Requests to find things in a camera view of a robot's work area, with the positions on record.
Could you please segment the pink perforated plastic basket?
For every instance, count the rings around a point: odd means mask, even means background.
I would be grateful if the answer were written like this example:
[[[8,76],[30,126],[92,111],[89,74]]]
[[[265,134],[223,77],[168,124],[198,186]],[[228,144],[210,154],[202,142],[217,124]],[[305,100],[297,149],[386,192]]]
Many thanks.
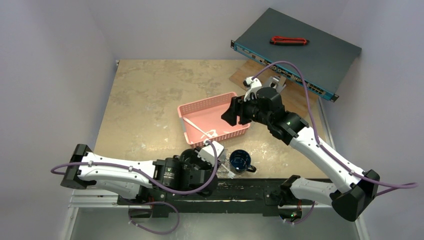
[[[187,144],[195,148],[202,146],[205,139],[220,142],[245,134],[250,127],[249,123],[230,126],[221,119],[221,115],[229,108],[231,98],[236,96],[235,92],[228,92],[178,106],[177,112]],[[185,122],[183,117],[209,134],[216,133],[217,137],[208,138]]]

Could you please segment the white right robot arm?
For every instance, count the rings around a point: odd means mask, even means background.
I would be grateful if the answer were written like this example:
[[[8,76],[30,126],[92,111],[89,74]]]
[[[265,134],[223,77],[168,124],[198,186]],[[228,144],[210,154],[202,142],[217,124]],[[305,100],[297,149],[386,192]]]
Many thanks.
[[[331,183],[291,176],[281,186],[280,196],[288,204],[311,200],[332,206],[343,219],[354,222],[376,198],[380,175],[364,171],[331,148],[301,116],[285,109],[281,95],[271,87],[261,88],[258,98],[231,98],[228,110],[221,116],[231,126],[256,122],[278,140],[306,156],[331,180]]]

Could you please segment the dark green mug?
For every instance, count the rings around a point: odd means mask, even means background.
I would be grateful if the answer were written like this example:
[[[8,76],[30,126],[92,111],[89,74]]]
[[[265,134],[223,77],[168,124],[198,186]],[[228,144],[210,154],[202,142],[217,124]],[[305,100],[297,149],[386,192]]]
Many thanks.
[[[186,149],[180,154],[179,160],[181,162],[196,164],[201,160],[198,157],[198,153],[199,152],[195,148]]]

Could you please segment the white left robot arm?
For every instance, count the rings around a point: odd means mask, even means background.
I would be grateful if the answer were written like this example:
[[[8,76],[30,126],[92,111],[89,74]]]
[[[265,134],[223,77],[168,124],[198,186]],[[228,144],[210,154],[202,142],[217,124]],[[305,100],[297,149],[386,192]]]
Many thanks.
[[[189,148],[165,159],[110,158],[94,153],[86,144],[78,144],[69,163],[63,165],[61,186],[76,190],[93,186],[138,205],[148,201],[148,189],[179,195],[211,193],[218,184],[217,171],[226,159],[222,141],[248,129],[247,125],[228,125],[221,118],[235,96],[229,92],[178,106]]]

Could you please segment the dark blue mug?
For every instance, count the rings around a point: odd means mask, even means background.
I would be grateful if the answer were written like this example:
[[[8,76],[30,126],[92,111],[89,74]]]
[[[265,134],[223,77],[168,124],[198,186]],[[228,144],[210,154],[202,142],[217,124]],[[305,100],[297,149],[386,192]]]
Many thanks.
[[[237,149],[230,154],[229,166],[230,171],[237,175],[245,172],[255,173],[257,171],[257,168],[252,165],[250,154],[242,149]]]

